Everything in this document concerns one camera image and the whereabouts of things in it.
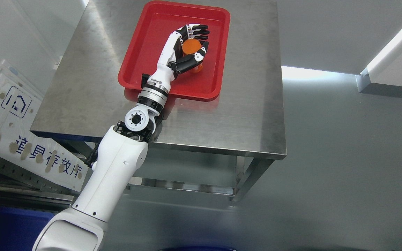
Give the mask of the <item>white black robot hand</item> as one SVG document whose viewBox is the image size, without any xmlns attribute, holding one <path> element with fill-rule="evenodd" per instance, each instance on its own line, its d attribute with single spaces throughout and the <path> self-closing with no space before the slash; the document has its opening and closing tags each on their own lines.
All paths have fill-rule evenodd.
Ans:
<svg viewBox="0 0 402 251">
<path fill-rule="evenodd" d="M 185 24 L 174 30 L 167 39 L 157 62 L 155 73 L 149 76 L 147 85 L 154 86 L 169 92 L 171 82 L 183 74 L 203 63 L 207 54 L 209 42 L 208 25 Z M 195 39 L 200 42 L 201 48 L 194 53 L 184 55 L 182 46 L 185 41 Z"/>
</svg>

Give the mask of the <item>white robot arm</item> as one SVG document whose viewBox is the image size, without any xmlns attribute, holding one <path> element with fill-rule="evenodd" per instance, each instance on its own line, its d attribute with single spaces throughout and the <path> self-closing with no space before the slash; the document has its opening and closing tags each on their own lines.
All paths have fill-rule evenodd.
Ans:
<svg viewBox="0 0 402 251">
<path fill-rule="evenodd" d="M 34 251 L 99 251 L 124 188 L 147 156 L 147 138 L 156 130 L 173 74 L 153 73 L 142 82 L 136 105 L 111 126 L 98 146 L 93 174 L 71 207 L 41 230 Z"/>
</svg>

